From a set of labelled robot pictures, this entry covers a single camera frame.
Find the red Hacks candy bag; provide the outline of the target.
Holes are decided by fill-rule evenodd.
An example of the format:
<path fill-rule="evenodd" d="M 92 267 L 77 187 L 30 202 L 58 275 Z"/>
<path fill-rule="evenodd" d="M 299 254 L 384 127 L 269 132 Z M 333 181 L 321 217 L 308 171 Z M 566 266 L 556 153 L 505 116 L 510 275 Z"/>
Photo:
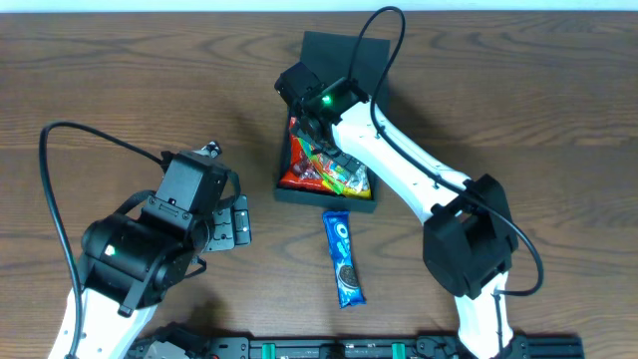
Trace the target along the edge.
<path fill-rule="evenodd" d="M 296 118 L 291 117 L 288 125 L 290 160 L 278 184 L 298 190 L 328 193 L 331 189 L 325 184 L 308 157 L 313 148 L 292 133 L 295 124 Z"/>

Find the green Haribo gummy bag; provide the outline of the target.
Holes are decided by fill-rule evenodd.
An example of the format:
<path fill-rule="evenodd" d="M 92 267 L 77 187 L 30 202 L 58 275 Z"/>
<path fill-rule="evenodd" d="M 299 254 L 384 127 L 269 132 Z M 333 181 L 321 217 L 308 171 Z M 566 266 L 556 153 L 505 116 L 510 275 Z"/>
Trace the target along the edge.
<path fill-rule="evenodd" d="M 344 170 L 333 161 L 328 160 L 324 155 L 309 154 L 308 157 L 317 172 L 322 176 L 325 184 L 331 189 L 328 194 L 343 195 L 344 184 L 351 175 L 347 175 Z"/>

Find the yellow Hacks candy bag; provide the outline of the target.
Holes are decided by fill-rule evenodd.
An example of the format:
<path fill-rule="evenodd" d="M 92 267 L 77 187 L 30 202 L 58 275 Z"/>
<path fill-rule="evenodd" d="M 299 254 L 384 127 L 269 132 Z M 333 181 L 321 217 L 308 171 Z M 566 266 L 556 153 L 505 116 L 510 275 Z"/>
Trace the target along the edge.
<path fill-rule="evenodd" d="M 370 182 L 365 167 L 358 168 L 345 182 L 342 194 L 356 199 L 369 200 L 372 198 Z"/>

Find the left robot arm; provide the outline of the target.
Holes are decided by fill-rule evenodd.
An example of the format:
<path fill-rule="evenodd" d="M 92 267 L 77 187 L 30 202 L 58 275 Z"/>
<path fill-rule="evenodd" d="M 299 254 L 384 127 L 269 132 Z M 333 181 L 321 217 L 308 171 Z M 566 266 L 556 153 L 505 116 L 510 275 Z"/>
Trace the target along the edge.
<path fill-rule="evenodd" d="M 139 191 L 82 237 L 80 291 L 70 293 L 53 358 L 122 358 L 167 291 L 205 272 L 202 255 L 251 242 L 247 198 L 220 148 L 166 153 L 159 189 Z"/>

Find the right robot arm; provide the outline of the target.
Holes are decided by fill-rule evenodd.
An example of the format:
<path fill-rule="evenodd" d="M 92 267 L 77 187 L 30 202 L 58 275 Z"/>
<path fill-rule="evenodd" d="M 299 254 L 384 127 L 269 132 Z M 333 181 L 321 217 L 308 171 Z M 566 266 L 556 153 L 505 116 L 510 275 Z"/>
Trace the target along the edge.
<path fill-rule="evenodd" d="M 513 338 L 504 290 L 518 248 L 502 186 L 473 180 L 428 154 L 396 128 L 375 98 L 341 78 L 328 85 L 303 63 L 276 80 L 275 91 L 298 135 L 317 149 L 371 170 L 423 226 L 423 260 L 455 299 L 459 339 L 477 358 L 501 358 Z"/>

